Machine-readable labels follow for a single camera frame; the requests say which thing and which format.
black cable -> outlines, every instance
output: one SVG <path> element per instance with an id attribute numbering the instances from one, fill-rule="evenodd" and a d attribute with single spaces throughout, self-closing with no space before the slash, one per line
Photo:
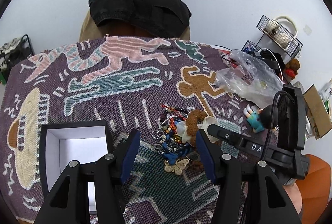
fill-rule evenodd
<path id="1" fill-rule="evenodd" d="M 241 215 L 241 220 L 240 220 L 240 224 L 243 224 L 244 223 L 244 220 L 245 220 L 245 214 L 247 212 L 247 200 L 248 200 L 248 196 L 246 198 L 246 200 L 244 201 L 244 205 L 243 205 L 243 210 L 242 210 L 242 215 Z"/>
<path id="2" fill-rule="evenodd" d="M 226 47 L 226 46 L 221 46 L 221 45 L 216 45 L 216 46 L 218 46 L 218 47 L 222 47 L 222 48 L 226 48 L 226 49 L 228 49 L 230 52 L 232 51 L 232 49 L 229 49 L 229 48 Z"/>
<path id="3" fill-rule="evenodd" d="M 286 95 L 295 104 L 295 100 L 293 99 L 293 97 L 288 92 L 286 92 L 286 91 L 281 90 L 281 91 L 278 91 L 274 95 L 273 102 L 272 102 L 272 111 L 271 111 L 271 123 L 270 123 L 270 128 L 269 128 L 268 134 L 266 136 L 266 140 L 265 140 L 265 144 L 264 144 L 264 149 L 263 149 L 263 153 L 262 153 L 262 156 L 261 156 L 261 160 L 265 160 L 266 154 L 268 152 L 268 147 L 269 147 L 271 136 L 272 136 L 274 111 L 275 111 L 275 109 L 277 107 L 277 100 L 278 100 L 278 97 L 280 95 Z"/>

white wall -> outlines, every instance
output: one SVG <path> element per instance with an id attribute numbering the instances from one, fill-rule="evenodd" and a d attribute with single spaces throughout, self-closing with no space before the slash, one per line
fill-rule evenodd
<path id="1" fill-rule="evenodd" d="M 262 36 L 256 28 L 264 14 L 273 19 L 288 15 L 299 29 L 303 43 L 298 80 L 305 90 L 312 84 L 319 90 L 332 78 L 332 16 L 322 0 L 182 0 L 190 11 L 192 41 L 241 49 L 247 40 Z M 312 33 L 304 32 L 308 25 Z M 332 132 L 319 141 L 309 139 L 304 153 L 314 154 L 332 165 Z"/>
<path id="2" fill-rule="evenodd" d="M 0 18 L 0 44 L 28 34 L 35 53 L 76 43 L 88 0 L 12 0 Z"/>

green figure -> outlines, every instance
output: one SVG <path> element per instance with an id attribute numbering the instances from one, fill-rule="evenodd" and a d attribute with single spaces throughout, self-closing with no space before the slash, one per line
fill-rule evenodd
<path id="1" fill-rule="evenodd" d="M 204 59 L 204 55 L 198 52 L 198 50 L 200 50 L 200 47 L 198 45 L 185 44 L 184 42 L 181 41 L 176 41 L 175 43 L 181 50 L 185 51 L 185 54 L 189 58 L 195 60 L 198 63 L 208 64 L 208 62 Z"/>
<path id="2" fill-rule="evenodd" d="M 74 95 L 64 99 L 64 115 L 71 115 L 74 105 L 78 103 L 119 93 L 144 90 L 152 86 L 161 87 L 164 84 L 158 78 L 135 80 L 136 77 L 148 73 L 159 74 L 160 70 L 155 67 L 146 67 L 110 74 L 99 77 L 88 85 L 82 85 L 77 82 L 76 78 L 73 78 L 69 82 L 68 93 L 74 93 Z"/>

red object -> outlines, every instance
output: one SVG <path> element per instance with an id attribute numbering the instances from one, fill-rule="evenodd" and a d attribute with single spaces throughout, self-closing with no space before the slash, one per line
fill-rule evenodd
<path id="1" fill-rule="evenodd" d="M 160 106 L 163 107 L 163 108 L 167 108 L 167 109 L 169 109 L 169 110 L 171 110 L 171 111 L 178 112 L 178 113 L 179 113 L 178 116 L 181 117 L 181 119 L 182 119 L 183 121 L 186 121 L 186 120 L 187 120 L 185 117 L 183 117 L 182 114 L 180 114 L 179 111 L 177 111 L 177 110 L 175 110 L 175 109 L 173 109 L 173 108 L 171 108 L 171 107 L 168 107 L 168 106 L 166 106 L 165 104 L 161 104 Z"/>
<path id="2" fill-rule="evenodd" d="M 175 125 L 175 122 L 174 122 L 174 118 L 171 118 L 169 120 L 169 127 L 174 131 L 174 133 L 176 134 L 176 125 Z"/>
<path id="3" fill-rule="evenodd" d="M 295 72 L 292 69 L 286 69 L 285 74 L 287 74 L 292 80 L 295 78 Z"/>

bag handle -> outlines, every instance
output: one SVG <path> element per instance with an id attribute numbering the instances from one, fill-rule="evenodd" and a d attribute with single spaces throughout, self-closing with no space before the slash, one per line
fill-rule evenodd
<path id="1" fill-rule="evenodd" d="M 291 18 L 289 18 L 288 16 L 278 16 L 275 19 L 273 19 L 273 21 L 277 21 L 279 19 L 286 19 L 288 22 L 290 22 L 292 24 L 292 26 L 294 27 L 296 33 L 295 33 L 294 37 L 292 39 L 290 39 L 290 41 L 294 41 L 294 39 L 296 39 L 296 37 L 298 35 L 298 28 L 296 27 L 295 22 Z"/>

